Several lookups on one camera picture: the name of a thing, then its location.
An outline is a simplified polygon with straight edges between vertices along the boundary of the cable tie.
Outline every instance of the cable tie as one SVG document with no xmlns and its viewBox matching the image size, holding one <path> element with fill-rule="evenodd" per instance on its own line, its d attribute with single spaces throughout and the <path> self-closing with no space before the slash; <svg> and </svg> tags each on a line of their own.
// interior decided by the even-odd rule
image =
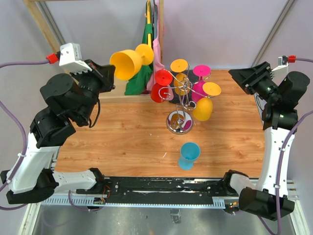
<svg viewBox="0 0 313 235">
<path fill-rule="evenodd" d="M 18 157 L 26 157 L 26 155 L 23 155 L 22 153 L 18 153 Z"/>
</svg>

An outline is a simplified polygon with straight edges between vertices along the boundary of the silver base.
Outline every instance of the silver base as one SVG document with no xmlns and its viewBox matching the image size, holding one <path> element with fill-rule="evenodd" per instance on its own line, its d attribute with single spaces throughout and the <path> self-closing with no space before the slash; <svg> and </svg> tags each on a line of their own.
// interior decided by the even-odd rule
<svg viewBox="0 0 313 235">
<path fill-rule="evenodd" d="M 189 113 L 185 112 L 185 121 L 183 120 L 183 111 L 173 111 L 167 116 L 166 119 L 166 126 L 170 130 L 170 132 L 176 134 L 176 135 L 183 135 L 188 133 L 192 126 L 193 126 L 193 120 Z"/>
</svg>

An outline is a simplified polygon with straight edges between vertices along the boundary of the gray floor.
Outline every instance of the gray floor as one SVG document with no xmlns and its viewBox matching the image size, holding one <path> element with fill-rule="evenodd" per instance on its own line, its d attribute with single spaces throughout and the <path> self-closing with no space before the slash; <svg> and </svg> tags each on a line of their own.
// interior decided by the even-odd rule
<svg viewBox="0 0 313 235">
<path fill-rule="evenodd" d="M 167 208 L 103 208 L 82 212 L 70 206 L 42 206 L 33 235 L 268 235 L 259 219 L 246 212 Z M 267 221 L 277 232 L 276 222 Z M 284 235 L 295 235 L 289 216 Z"/>
</svg>

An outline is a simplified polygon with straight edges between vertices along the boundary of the blue plastic cup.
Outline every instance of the blue plastic cup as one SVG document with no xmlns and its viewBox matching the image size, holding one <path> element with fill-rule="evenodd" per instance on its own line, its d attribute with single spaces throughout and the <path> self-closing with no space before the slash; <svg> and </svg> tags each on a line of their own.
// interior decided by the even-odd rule
<svg viewBox="0 0 313 235">
<path fill-rule="evenodd" d="M 190 170 L 199 156 L 200 147 L 196 143 L 187 142 L 180 149 L 180 159 L 178 164 L 181 169 Z"/>
</svg>

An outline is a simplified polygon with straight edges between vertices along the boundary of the wooden table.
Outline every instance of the wooden table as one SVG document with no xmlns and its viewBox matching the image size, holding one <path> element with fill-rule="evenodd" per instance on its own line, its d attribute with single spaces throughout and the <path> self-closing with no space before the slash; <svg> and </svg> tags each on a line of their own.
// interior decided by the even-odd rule
<svg viewBox="0 0 313 235">
<path fill-rule="evenodd" d="M 178 136 L 165 120 L 175 105 L 169 102 L 103 103 L 96 126 L 76 128 L 61 148 L 57 171 L 97 167 L 107 176 L 222 177 L 229 169 L 258 177 L 264 134 L 253 96 L 246 95 L 223 70 L 210 81 L 222 88 L 213 99 L 209 121 L 195 120 L 192 130 Z M 197 143 L 201 155 L 191 170 L 178 165 L 180 147 Z"/>
</svg>

